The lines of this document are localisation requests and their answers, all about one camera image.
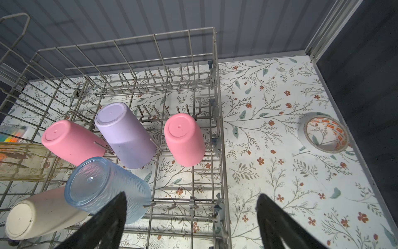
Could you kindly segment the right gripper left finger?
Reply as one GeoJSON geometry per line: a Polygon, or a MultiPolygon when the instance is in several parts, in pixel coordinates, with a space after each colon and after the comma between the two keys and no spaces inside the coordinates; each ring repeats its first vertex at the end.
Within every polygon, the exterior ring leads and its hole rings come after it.
{"type": "Polygon", "coordinates": [[[126,222],[127,200],[120,192],[58,249],[117,249],[126,222]]]}

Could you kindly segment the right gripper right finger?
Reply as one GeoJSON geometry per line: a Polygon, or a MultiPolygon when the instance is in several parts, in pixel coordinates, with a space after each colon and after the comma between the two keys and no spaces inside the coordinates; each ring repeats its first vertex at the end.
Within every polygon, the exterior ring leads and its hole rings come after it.
{"type": "Polygon", "coordinates": [[[257,220],[263,246],[266,249],[325,249],[289,214],[266,194],[260,194],[257,205],[257,220]]]}

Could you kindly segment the clear blue cup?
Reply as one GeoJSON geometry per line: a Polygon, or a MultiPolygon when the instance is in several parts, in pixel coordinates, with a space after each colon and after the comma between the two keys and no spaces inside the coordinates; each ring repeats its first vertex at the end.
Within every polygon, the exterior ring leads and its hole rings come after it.
{"type": "Polygon", "coordinates": [[[93,157],[80,164],[65,185],[64,197],[71,206],[96,214],[120,192],[127,200],[127,225],[140,220],[151,203],[151,189],[146,181],[112,161],[93,157]]]}

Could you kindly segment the beige cup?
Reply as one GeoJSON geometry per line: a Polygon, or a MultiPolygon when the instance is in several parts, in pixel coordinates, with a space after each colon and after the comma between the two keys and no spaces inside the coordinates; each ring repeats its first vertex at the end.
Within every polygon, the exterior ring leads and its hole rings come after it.
{"type": "Polygon", "coordinates": [[[89,213],[68,204],[65,187],[26,198],[9,212],[5,232],[12,240],[26,240],[59,231],[84,221],[89,213]]]}

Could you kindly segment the pink cup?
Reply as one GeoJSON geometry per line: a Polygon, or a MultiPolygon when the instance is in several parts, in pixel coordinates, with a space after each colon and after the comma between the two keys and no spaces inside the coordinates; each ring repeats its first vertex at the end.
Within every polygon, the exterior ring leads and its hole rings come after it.
{"type": "Polygon", "coordinates": [[[180,165],[192,167],[204,158],[203,134],[192,116],[179,113],[170,117],[164,126],[164,135],[170,152],[180,165]]]}
{"type": "Polygon", "coordinates": [[[69,120],[53,123],[45,130],[41,142],[56,156],[75,166],[93,157],[103,157],[106,152],[104,140],[69,120]]]}

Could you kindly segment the lilac cup front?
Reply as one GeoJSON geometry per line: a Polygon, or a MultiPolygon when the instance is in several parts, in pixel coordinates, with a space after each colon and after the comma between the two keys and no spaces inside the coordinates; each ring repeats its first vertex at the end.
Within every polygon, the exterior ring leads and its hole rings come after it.
{"type": "Polygon", "coordinates": [[[96,114],[94,122],[126,168],[139,169],[151,162],[157,147],[125,103],[105,106],[96,114]]]}

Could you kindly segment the clear amber glass cup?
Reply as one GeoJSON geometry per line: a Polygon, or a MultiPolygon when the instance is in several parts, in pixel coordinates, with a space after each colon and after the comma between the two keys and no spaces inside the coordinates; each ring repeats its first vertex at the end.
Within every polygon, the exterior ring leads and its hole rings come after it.
{"type": "Polygon", "coordinates": [[[1,143],[1,181],[45,181],[74,167],[40,144],[1,143]]]}

